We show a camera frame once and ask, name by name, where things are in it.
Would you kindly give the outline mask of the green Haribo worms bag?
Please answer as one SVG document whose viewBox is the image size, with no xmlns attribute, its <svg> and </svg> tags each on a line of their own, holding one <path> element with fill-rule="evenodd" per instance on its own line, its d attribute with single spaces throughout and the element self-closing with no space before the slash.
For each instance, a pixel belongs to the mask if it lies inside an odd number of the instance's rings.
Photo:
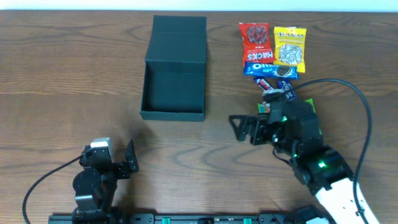
<svg viewBox="0 0 398 224">
<path fill-rule="evenodd" d="M 305 100 L 305 102 L 311 104 L 312 110 L 313 110 L 313 112 L 315 113 L 316 110 L 315 110 L 315 107 L 314 107 L 314 104 L 313 104 L 313 99 L 312 99 L 312 98 L 309 98 L 309 99 Z M 259 113 L 268 113 L 268 112 L 270 112 L 270 106 L 269 106 L 268 103 L 258 103 L 258 104 L 257 104 L 257 107 L 258 107 Z"/>
</svg>

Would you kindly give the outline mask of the blue Oreo cookie pack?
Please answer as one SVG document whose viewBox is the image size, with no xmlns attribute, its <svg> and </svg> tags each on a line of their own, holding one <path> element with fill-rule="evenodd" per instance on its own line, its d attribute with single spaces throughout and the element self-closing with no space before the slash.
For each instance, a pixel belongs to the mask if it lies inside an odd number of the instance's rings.
<svg viewBox="0 0 398 224">
<path fill-rule="evenodd" d="M 292 80 L 298 80 L 300 78 L 296 67 L 259 62 L 246 62 L 243 68 L 243 75 L 264 78 L 286 78 Z"/>
</svg>

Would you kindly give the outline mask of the dark green box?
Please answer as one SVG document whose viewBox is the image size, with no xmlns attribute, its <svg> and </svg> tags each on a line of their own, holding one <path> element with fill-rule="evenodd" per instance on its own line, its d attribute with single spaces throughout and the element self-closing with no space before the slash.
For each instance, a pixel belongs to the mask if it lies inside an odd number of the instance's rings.
<svg viewBox="0 0 398 224">
<path fill-rule="evenodd" d="M 142 119 L 205 119 L 206 50 L 205 17 L 154 16 L 145 57 Z"/>
</svg>

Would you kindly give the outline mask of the red Hacks candy bag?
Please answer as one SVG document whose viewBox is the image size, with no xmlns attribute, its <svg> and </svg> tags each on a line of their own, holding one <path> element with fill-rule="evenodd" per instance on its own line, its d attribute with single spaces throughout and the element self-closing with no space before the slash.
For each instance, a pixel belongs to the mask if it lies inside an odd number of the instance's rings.
<svg viewBox="0 0 398 224">
<path fill-rule="evenodd" d="M 269 23 L 239 23 L 243 40 L 243 66 L 246 62 L 272 63 L 275 55 L 271 47 Z"/>
</svg>

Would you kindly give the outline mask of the yellow seed snack bag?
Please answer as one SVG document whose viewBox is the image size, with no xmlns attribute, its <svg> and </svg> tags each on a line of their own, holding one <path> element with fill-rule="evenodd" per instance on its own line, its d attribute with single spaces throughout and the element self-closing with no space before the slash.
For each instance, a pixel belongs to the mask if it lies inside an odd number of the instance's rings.
<svg viewBox="0 0 398 224">
<path fill-rule="evenodd" d="M 307 29 L 303 27 L 274 27 L 275 65 L 296 67 L 305 73 L 305 40 Z"/>
</svg>

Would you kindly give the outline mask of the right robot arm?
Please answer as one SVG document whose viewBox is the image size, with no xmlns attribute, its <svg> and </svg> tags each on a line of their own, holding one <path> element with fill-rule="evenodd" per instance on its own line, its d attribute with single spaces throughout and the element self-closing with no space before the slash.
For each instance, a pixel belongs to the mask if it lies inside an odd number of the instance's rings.
<svg viewBox="0 0 398 224">
<path fill-rule="evenodd" d="M 272 102 L 267 113 L 231 115 L 236 139 L 270 144 L 289 156 L 294 176 L 327 210 L 335 223 L 378 223 L 354 172 L 341 154 L 323 142 L 319 119 L 306 101 Z"/>
</svg>

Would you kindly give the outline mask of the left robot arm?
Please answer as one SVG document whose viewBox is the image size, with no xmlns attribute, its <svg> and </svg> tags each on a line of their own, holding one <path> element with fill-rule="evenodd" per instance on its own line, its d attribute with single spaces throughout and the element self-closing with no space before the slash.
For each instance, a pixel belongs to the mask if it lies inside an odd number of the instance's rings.
<svg viewBox="0 0 398 224">
<path fill-rule="evenodd" d="M 83 167 L 73 180 L 77 208 L 73 212 L 73 223 L 118 223 L 121 216 L 112 206 L 118 181 L 129 179 L 139 171 L 134 152 L 134 142 L 127 144 L 125 160 L 113 161 L 110 138 L 95 139 L 84 147 L 79 159 Z"/>
</svg>

